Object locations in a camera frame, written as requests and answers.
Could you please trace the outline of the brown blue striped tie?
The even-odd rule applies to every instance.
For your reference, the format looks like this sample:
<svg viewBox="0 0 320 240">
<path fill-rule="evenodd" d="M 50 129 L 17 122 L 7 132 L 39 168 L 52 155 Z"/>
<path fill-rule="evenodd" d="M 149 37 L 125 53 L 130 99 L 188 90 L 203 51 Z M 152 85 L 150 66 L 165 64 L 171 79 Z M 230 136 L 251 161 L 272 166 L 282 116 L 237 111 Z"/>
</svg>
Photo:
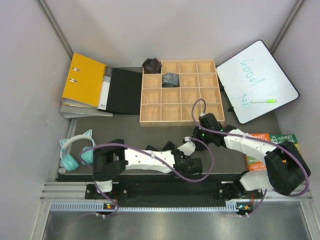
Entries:
<svg viewBox="0 0 320 240">
<path fill-rule="evenodd" d="M 175 144 L 173 144 L 171 141 L 168 141 L 168 142 L 164 145 L 164 147 L 161 148 L 161 149 L 155 148 L 155 147 L 153 147 L 153 146 L 151 146 L 151 145 L 148 145 L 145 149 L 146 149 L 147 151 L 164 152 L 164 151 L 172 151 L 172 150 L 175 150 L 175 149 L 177 149 L 177 148 L 178 148 L 178 147 L 177 147 Z"/>
</svg>

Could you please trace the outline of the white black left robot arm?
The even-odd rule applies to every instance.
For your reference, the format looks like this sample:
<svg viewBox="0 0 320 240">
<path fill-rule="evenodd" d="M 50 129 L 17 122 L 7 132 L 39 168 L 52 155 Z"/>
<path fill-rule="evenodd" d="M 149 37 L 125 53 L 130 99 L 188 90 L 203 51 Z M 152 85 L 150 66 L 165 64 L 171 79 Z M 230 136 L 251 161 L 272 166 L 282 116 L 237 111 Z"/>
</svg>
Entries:
<svg viewBox="0 0 320 240">
<path fill-rule="evenodd" d="M 126 170 L 150 170 L 169 174 L 173 170 L 184 177 L 201 174 L 200 158 L 191 158 L 187 145 L 166 150 L 135 150 L 120 146 L 109 146 L 93 151 L 93 181 L 96 192 L 102 198 L 109 198 L 114 191 L 113 180 Z"/>
</svg>

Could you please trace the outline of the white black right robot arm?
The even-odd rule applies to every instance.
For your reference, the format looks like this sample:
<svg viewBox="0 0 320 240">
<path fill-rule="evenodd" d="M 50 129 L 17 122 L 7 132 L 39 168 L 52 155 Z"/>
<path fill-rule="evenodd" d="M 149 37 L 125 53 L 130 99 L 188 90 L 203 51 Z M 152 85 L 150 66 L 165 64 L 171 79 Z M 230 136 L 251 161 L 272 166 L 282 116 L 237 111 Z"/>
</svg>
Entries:
<svg viewBox="0 0 320 240">
<path fill-rule="evenodd" d="M 301 194 L 308 190 L 311 171 L 292 142 L 276 144 L 253 137 L 235 126 L 222 126 L 212 113 L 202 114 L 194 123 L 207 132 L 206 138 L 210 143 L 264 163 L 265 170 L 248 171 L 233 185 L 237 197 L 245 198 L 258 189 L 273 189 L 281 195 L 293 196 L 293 191 L 302 183 L 305 187 Z"/>
</svg>

